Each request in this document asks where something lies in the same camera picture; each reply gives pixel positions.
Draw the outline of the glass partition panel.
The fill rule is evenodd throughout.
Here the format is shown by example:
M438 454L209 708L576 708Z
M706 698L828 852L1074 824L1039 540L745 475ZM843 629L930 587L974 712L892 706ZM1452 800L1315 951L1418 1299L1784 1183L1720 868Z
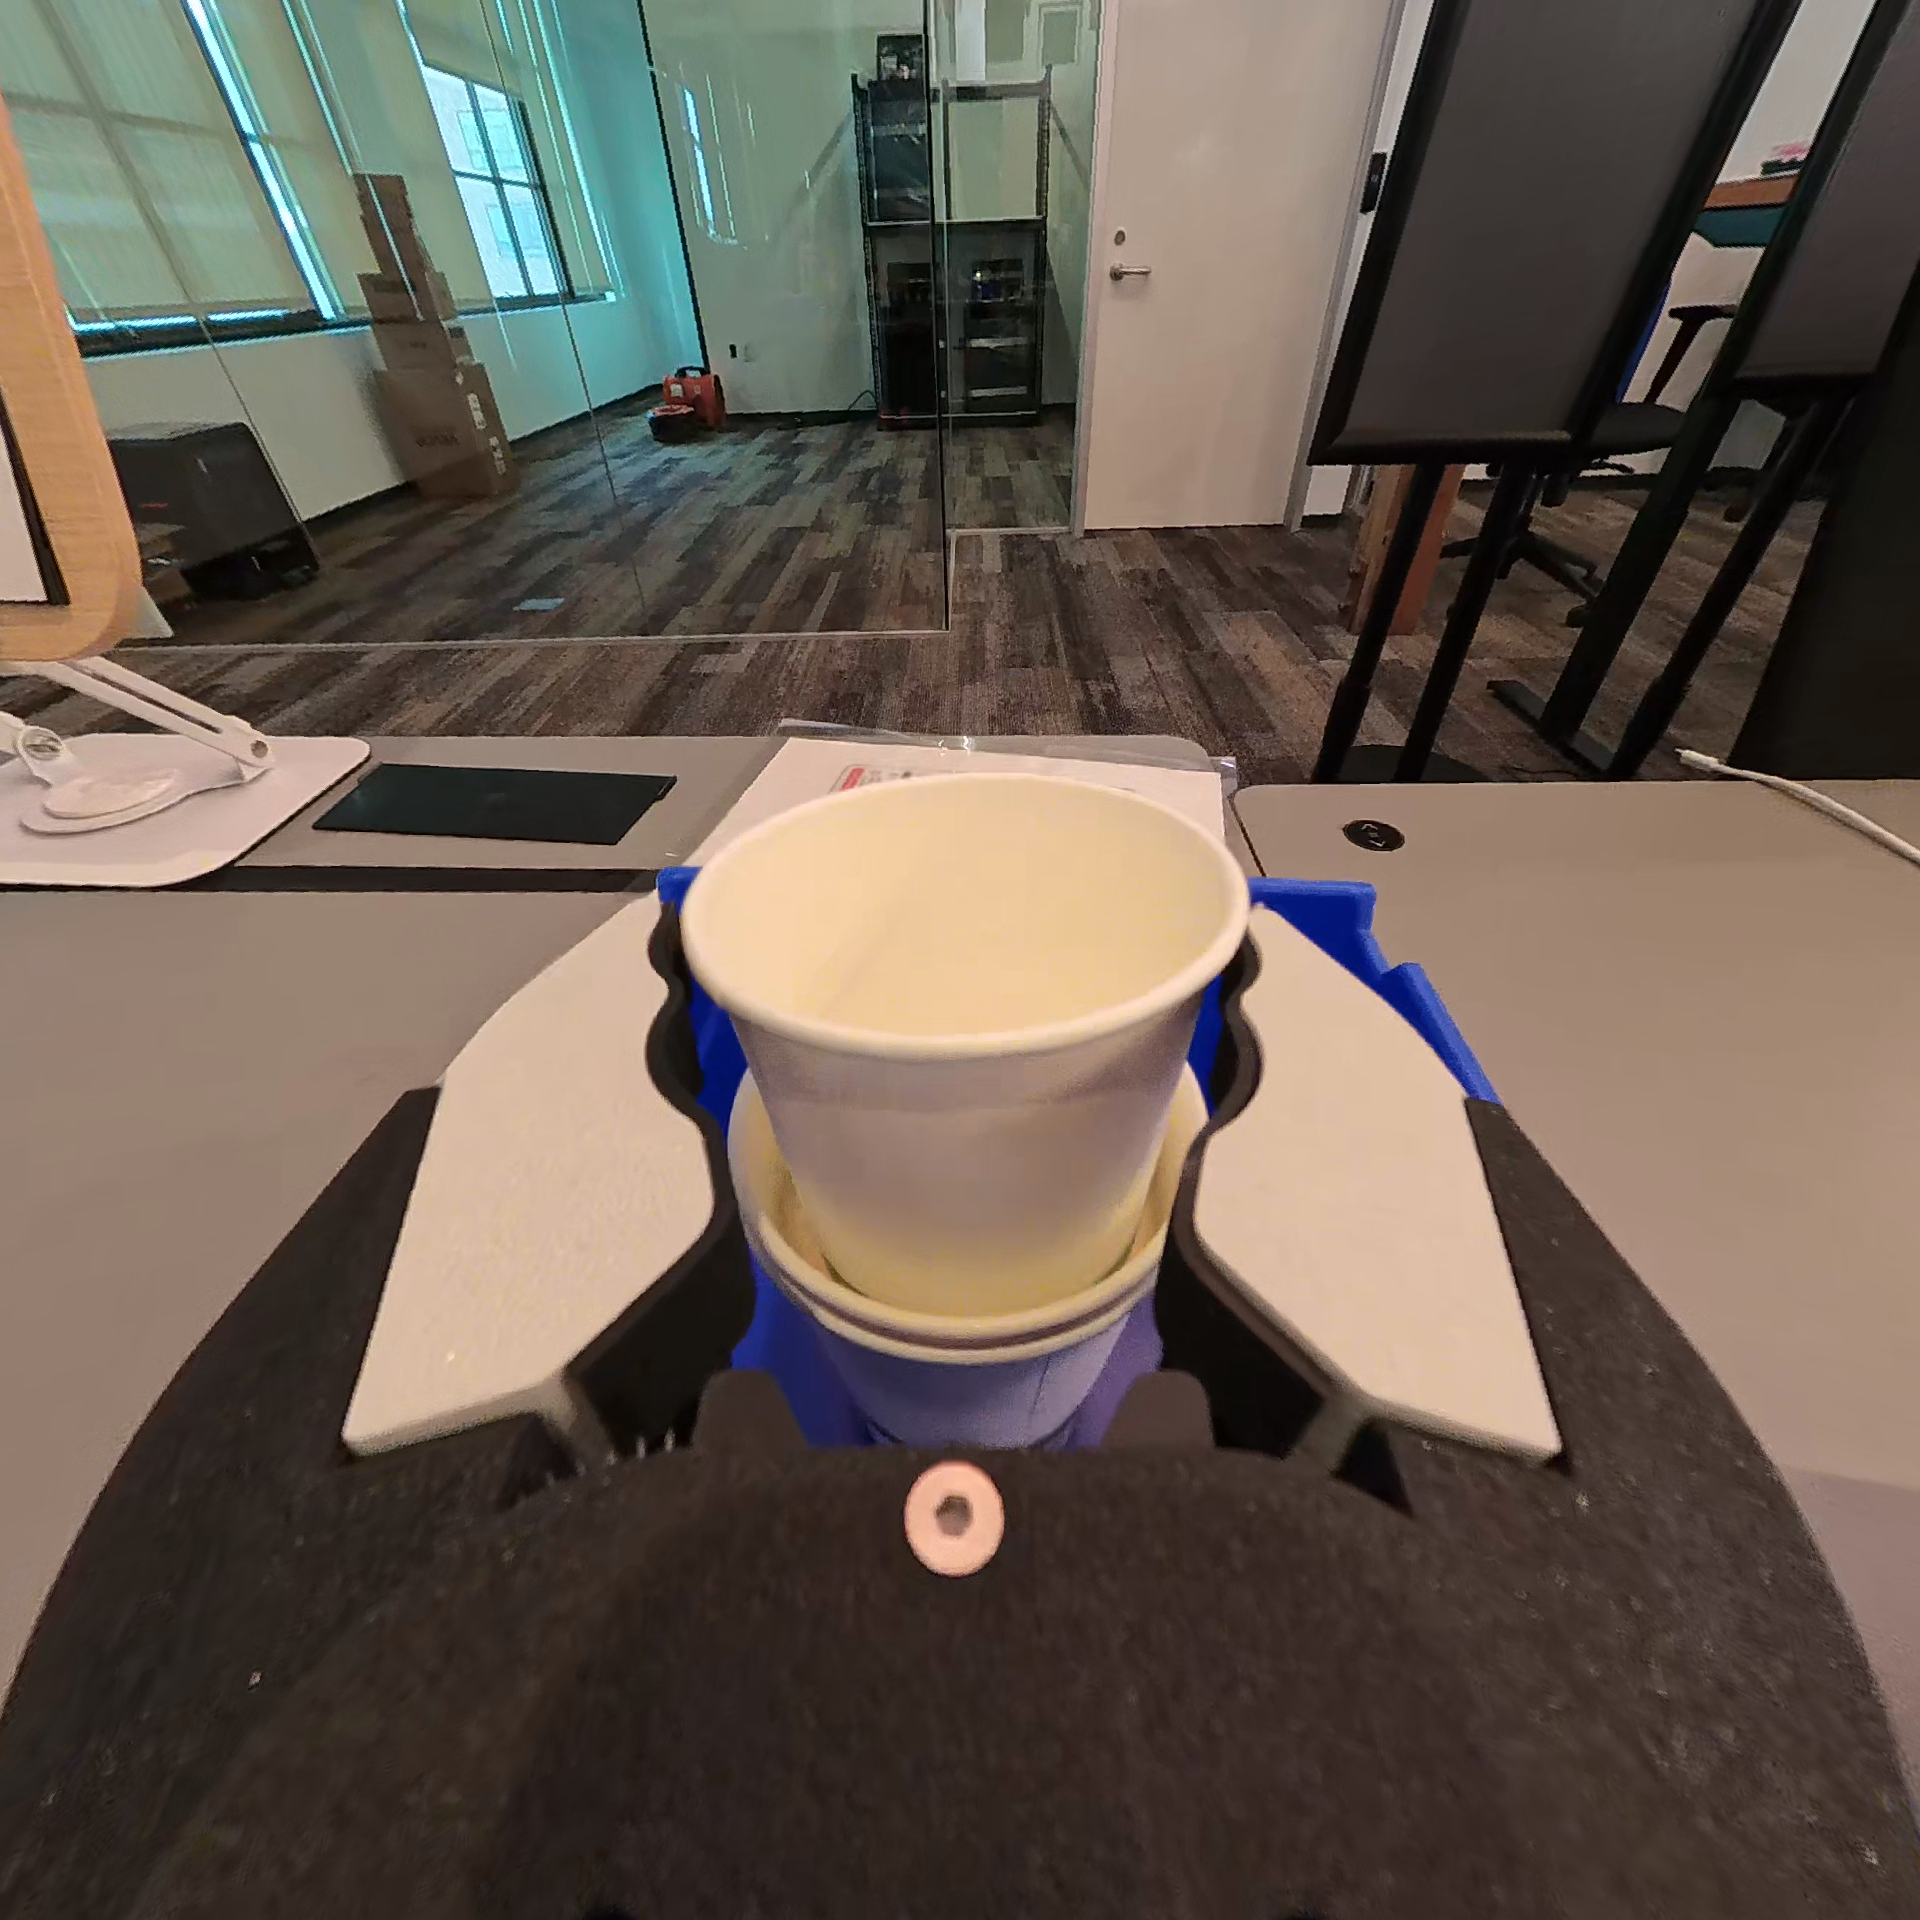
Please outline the glass partition panel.
M520 490L415 490L379 416L371 323L84 355L66 318L107 438L251 426L321 556L304 587L203 600L171 528L130 517L159 644L938 631L960 535L1065 528L1102 4L478 4L553 4L615 269L610 300L455 319L488 368ZM850 84L1042 68L1042 416L883 426ZM663 446L644 416L686 365L723 376L727 430Z

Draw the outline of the black sign stand with pole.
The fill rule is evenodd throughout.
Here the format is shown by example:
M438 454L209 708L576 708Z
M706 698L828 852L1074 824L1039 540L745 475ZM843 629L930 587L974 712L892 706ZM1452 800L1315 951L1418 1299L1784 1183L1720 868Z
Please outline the black sign stand with pole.
M1535 474L1582 448L1795 2L1442 2L1332 351L1311 454L1403 463L1409 496L1335 688L1316 784L1359 744L1446 474L1496 468L1395 779L1420 782Z

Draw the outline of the paper sheet in plastic sleeve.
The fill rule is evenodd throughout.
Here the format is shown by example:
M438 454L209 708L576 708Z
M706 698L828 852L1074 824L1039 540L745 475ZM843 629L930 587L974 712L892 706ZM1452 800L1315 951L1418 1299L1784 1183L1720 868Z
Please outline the paper sheet in plastic sleeve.
M782 723L775 751L690 856L715 854L745 829L828 795L913 778L1016 774L1127 790L1179 811L1238 846L1234 756L1179 736L906 733L828 723Z

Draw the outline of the blue plastic bin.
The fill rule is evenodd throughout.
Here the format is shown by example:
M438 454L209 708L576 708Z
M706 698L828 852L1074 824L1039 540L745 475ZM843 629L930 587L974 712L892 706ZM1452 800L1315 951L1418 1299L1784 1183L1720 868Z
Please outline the blue plastic bin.
M1368 990L1392 1006L1439 1054L1471 1096L1496 1100L1498 1092L1462 1037L1442 997L1418 965L1392 967L1377 941L1377 890L1359 879L1251 879L1252 903L1295 925L1321 954L1342 965ZM743 1046L731 1020L699 988L684 990L681 1058L699 1069L699 1108L723 1131L731 1122L739 1087L748 1077ZM1210 988L1188 1046L1188 1066L1198 1069L1204 1114L1227 1094L1238 1045L1226 1039L1222 988ZM755 1309L742 1341L729 1356L736 1370L763 1371L775 1379L786 1404L801 1419L815 1446L890 1445L892 1434L868 1419L834 1371L807 1316L788 1302L753 1259ZM1155 1294L1147 1291L1110 1333L1099 1371L1088 1381L1087 1397L1074 1407L1046 1418L1031 1443L1055 1448L1090 1448L1111 1426L1130 1387L1164 1364L1161 1333L1155 1318Z

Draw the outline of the black office chair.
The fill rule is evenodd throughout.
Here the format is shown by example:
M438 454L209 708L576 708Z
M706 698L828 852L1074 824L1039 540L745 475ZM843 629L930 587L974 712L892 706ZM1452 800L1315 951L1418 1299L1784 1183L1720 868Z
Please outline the black office chair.
M1528 492L1521 502L1519 526L1505 541L1500 559L1500 579L1505 581L1514 566L1529 566L1545 575L1555 587L1571 595L1566 610L1566 627L1580 629L1587 613L1604 587L1604 573L1596 563L1580 556L1576 548L1538 535L1532 530L1532 519L1544 504L1566 502L1574 482L1587 468L1616 468L1623 458L1670 450L1679 438L1683 412L1664 402L1664 390L1674 375L1686 363L1696 339L1708 324L1730 323L1738 316L1738 303L1675 303L1667 318L1675 323L1675 339L1651 379L1643 400L1616 400L1601 418L1582 448L1576 448L1560 466L1535 474L1528 479Z

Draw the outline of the white door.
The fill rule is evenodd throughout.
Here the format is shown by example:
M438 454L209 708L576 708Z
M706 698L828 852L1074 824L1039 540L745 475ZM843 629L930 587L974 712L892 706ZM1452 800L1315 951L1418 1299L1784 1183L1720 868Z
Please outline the white door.
M1299 524L1403 14L1102 4L1076 535Z

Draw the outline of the black metal shelf rack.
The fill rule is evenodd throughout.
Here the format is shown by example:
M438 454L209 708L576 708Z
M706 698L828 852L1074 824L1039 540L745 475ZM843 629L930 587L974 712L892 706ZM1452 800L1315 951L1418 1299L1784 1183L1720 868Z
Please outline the black metal shelf rack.
M881 422L1040 421L1051 70L852 79L850 92Z

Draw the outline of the wooden document stand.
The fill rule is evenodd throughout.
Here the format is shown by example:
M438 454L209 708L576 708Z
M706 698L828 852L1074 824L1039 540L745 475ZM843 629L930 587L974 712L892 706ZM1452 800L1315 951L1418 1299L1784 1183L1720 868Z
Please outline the wooden document stand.
M43 678L234 759L249 778L273 743L111 661L153 610L106 430L66 323L55 258L2 114L2 388L68 603L6 605L6 676Z

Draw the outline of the large window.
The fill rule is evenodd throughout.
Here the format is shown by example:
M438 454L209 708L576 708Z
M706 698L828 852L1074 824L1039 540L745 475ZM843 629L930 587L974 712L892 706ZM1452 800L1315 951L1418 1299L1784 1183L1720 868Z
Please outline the large window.
M369 324L362 171L460 316L617 287L553 4L6 2L2 72L84 355Z

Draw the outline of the black equipment case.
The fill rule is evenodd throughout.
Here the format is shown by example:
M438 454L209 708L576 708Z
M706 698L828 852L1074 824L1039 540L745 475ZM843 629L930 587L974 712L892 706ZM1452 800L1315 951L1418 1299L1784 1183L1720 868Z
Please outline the black equipment case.
M136 524L171 528L174 565L202 600L254 600L321 575L251 422L148 422L107 450Z

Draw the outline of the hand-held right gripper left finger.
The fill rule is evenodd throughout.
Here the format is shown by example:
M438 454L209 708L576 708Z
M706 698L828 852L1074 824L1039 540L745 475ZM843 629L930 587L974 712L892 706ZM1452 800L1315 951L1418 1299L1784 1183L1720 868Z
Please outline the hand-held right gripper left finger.
M534 1418L579 1458L690 1423L758 1304L678 907L622 906L443 1069L343 1443Z

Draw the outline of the white green-banded paper cup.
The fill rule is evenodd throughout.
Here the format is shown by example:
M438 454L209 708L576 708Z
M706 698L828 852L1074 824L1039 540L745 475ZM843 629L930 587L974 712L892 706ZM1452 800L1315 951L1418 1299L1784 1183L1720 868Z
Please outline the white green-banded paper cup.
M1251 885L1130 787L913 774L703 860L679 912L833 1274L913 1312L1104 1279Z
M1146 1294L1121 1320L1018 1360L906 1360L818 1328L767 1276L734 1367L775 1379L818 1448L1096 1448L1164 1346Z
M1020 1312L921 1312L878 1302L842 1282L807 1222L753 1078L739 1087L727 1151L758 1268L818 1328L872 1352L986 1364L1055 1352L1104 1335L1140 1304L1160 1277L1172 1202L1208 1119L1210 1103L1194 1069L1184 1069L1126 1259L1074 1296Z

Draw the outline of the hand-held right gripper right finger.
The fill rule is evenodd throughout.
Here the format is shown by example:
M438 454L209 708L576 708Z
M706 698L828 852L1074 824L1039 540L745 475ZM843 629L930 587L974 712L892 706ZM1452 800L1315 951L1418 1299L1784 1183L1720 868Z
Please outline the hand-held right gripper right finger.
M1227 1094L1184 1168L1161 1344L1230 1448L1340 1470L1400 1426L1544 1468L1563 1451L1474 1119L1425 1037L1256 907L1222 978Z

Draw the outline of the black framed panel stand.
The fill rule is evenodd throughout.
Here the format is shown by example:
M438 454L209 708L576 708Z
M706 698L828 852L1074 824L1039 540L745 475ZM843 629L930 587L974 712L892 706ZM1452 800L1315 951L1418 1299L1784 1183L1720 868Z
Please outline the black framed panel stand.
M1519 684L1496 694L1588 778L1628 779L1688 700L1738 600L1867 382L1915 277L1919 256L1915 4L1875 4L1764 247L1727 339L1696 390L1542 708ZM1648 591L1689 522L1692 501L1745 402L1786 421L1738 540L1674 644L1664 669L1604 749L1585 720Z

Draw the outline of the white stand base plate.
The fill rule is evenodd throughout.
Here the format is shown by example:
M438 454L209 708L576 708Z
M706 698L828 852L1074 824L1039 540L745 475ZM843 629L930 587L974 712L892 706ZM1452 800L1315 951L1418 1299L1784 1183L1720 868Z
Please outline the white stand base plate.
M82 733L66 766L43 782L6 754L2 885L8 890L153 892L223 872L314 800L369 766L347 736L291 736L273 763L248 774L226 754L171 733ZM90 779L120 808L66 818L49 805L62 784Z

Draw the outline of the printed instruction sheet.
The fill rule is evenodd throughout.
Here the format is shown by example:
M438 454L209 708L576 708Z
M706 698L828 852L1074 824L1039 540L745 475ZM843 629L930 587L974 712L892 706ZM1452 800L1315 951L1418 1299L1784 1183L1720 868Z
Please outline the printed instruction sheet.
M2 603L64 607L68 591L20 444L2 405Z

